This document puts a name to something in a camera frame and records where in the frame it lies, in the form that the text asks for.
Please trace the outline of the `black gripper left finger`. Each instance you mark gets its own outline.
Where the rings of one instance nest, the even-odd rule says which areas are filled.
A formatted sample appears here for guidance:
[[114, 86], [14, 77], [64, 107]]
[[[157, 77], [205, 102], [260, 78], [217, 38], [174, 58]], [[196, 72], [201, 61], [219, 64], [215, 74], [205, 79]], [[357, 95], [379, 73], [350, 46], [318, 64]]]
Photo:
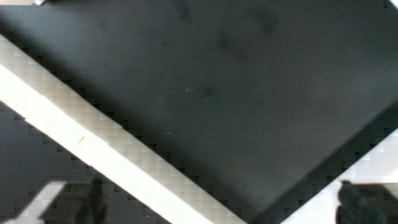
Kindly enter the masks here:
[[107, 224], [102, 180], [68, 183], [41, 215], [45, 224]]

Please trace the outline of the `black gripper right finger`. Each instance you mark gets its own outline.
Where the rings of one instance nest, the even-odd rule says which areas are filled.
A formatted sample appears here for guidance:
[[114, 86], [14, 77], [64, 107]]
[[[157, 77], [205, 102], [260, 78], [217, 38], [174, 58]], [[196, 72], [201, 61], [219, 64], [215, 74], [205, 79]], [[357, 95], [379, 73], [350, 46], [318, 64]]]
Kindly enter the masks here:
[[341, 182], [336, 224], [398, 224], [398, 183]]

